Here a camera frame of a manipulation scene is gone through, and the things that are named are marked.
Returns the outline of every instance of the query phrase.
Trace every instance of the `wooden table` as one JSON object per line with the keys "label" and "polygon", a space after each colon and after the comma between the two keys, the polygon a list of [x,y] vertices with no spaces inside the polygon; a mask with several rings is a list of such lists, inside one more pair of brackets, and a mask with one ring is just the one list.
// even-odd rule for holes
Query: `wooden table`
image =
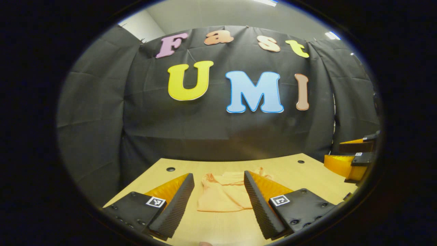
{"label": "wooden table", "polygon": [[[175,171],[166,169],[174,167]],[[260,246],[272,242],[264,239],[252,209],[238,212],[197,211],[197,201],[203,192],[202,177],[212,172],[243,172],[263,167],[273,180],[292,189],[306,188],[326,201],[338,204],[356,185],[344,183],[344,177],[325,168],[323,163],[305,155],[297,154],[279,158],[242,162],[192,162],[160,159],[140,177],[113,197],[105,207],[132,191],[145,193],[185,173],[194,175],[195,187],[188,200],[185,214],[173,238],[166,243],[176,246],[198,246],[200,241],[213,246]]]}

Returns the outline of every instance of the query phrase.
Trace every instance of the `blue letter m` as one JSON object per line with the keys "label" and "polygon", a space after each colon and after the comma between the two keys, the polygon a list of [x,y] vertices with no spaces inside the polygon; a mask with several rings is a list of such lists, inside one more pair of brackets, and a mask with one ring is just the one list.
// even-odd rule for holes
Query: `blue letter m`
{"label": "blue letter m", "polygon": [[264,104],[261,111],[265,113],[281,113],[284,107],[279,100],[277,81],[279,74],[264,72],[261,74],[257,85],[253,85],[247,74],[243,71],[230,71],[226,78],[231,80],[231,104],[226,108],[229,113],[243,113],[246,107],[243,99],[246,100],[250,110],[254,112],[264,96]]}

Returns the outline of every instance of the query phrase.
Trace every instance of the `peach towel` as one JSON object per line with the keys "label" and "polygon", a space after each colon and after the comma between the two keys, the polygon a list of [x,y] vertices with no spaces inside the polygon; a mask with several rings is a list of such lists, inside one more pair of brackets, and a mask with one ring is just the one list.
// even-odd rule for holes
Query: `peach towel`
{"label": "peach towel", "polygon": [[[273,179],[262,167],[253,172]],[[197,211],[234,212],[252,208],[244,187],[244,172],[225,172],[221,176],[207,173],[202,178],[202,184],[203,194],[199,198]]]}

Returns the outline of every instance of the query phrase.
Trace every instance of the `black fabric backdrop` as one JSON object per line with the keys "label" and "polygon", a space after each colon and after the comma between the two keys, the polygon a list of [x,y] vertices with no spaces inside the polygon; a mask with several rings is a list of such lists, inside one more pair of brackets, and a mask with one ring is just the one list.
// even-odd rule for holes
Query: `black fabric backdrop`
{"label": "black fabric backdrop", "polygon": [[[215,30],[230,31],[234,40],[205,45],[205,35]],[[241,161],[305,153],[323,161],[340,141],[378,130],[372,83],[341,42],[306,42],[242,26],[174,34],[183,32],[189,36],[175,53],[156,59],[161,38],[140,45],[114,27],[84,53],[65,82],[58,113],[60,149],[73,178],[97,205],[160,158]],[[281,51],[261,49],[258,35],[274,38]],[[310,57],[296,55],[285,43],[291,39]],[[197,83],[193,64],[203,60],[214,62],[206,93],[193,101],[171,98],[167,69],[188,64],[184,87],[192,88]],[[254,83],[263,72],[278,73],[284,112],[228,113],[231,91],[225,74],[234,70],[244,71]],[[295,106],[296,73],[309,78],[306,111]]]}

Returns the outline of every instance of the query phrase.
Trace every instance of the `yellow letter u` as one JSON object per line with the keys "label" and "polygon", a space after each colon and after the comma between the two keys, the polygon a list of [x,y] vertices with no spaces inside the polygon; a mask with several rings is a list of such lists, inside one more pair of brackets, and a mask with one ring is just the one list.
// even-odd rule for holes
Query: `yellow letter u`
{"label": "yellow letter u", "polygon": [[214,65],[212,61],[200,61],[194,63],[197,68],[197,85],[192,89],[184,88],[184,73],[188,64],[179,64],[168,69],[170,78],[168,80],[168,94],[175,100],[187,101],[197,99],[208,90],[209,68]]}

